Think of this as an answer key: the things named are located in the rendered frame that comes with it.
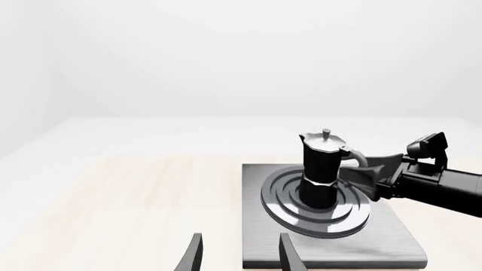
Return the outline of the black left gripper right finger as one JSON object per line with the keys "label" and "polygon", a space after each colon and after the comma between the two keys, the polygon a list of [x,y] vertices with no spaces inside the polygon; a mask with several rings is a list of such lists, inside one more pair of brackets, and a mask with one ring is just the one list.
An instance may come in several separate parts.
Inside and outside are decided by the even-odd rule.
{"label": "black left gripper right finger", "polygon": [[287,233],[279,234],[279,262],[282,271],[307,271]]}

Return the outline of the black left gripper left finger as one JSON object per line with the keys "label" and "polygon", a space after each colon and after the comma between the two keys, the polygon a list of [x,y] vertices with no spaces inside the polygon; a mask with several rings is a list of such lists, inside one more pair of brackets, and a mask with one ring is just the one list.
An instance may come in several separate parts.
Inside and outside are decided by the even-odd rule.
{"label": "black left gripper left finger", "polygon": [[202,261],[203,235],[195,233],[174,271],[200,271]]}

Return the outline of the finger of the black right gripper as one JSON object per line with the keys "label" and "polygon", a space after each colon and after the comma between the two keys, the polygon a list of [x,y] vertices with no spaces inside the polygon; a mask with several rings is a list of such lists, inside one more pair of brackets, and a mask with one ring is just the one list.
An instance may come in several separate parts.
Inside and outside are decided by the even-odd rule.
{"label": "finger of the black right gripper", "polygon": [[339,178],[361,191],[373,202],[380,200],[377,185],[386,180],[385,166],[354,167],[342,166],[339,169]]}
{"label": "finger of the black right gripper", "polygon": [[403,154],[387,157],[366,157],[368,174],[373,178],[391,178],[402,164]]}

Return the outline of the flat grey stove plate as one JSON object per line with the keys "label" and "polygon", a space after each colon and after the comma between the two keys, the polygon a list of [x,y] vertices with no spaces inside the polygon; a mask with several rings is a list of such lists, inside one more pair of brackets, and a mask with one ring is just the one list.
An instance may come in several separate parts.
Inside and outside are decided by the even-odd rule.
{"label": "flat grey stove plate", "polygon": [[288,234],[309,269],[422,269],[428,259],[393,210],[345,182],[337,202],[312,209],[298,196],[298,164],[244,164],[243,268],[280,268]]}

